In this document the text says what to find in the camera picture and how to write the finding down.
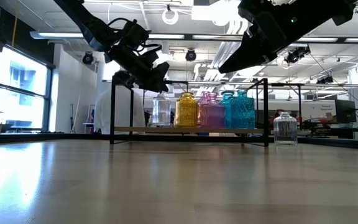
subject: clear glass jar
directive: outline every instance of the clear glass jar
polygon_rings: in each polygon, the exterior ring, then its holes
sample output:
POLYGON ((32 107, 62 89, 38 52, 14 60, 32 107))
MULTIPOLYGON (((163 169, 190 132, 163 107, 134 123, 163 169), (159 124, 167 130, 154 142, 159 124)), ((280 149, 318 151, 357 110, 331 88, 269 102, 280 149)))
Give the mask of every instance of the clear glass jar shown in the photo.
POLYGON ((296 119, 289 112, 280 112, 280 116, 274 119, 274 143, 278 145, 298 144, 298 126, 296 119))
POLYGON ((169 126, 171 123, 171 101, 164 93, 160 93, 153 100, 152 124, 155 126, 169 126))
POLYGON ((238 90, 237 98, 232 98, 232 128, 255 128, 255 101, 247 97, 248 90, 238 90))
POLYGON ((209 91, 203 91, 201 98, 198 100, 198 115, 197 115, 197 125, 201 125, 201 105, 208 104, 208 93, 209 91))
POLYGON ((177 100, 175 115, 175 127, 195 128, 197 127, 198 104, 192 93, 182 93, 177 100))
POLYGON ((202 128, 224 128, 224 106, 216 99, 217 93, 208 93, 208 104, 201 105, 202 128))
POLYGON ((219 103, 224 106, 224 127, 232 128, 231 124, 231 99, 234 97, 234 91, 222 92, 223 100, 219 103))

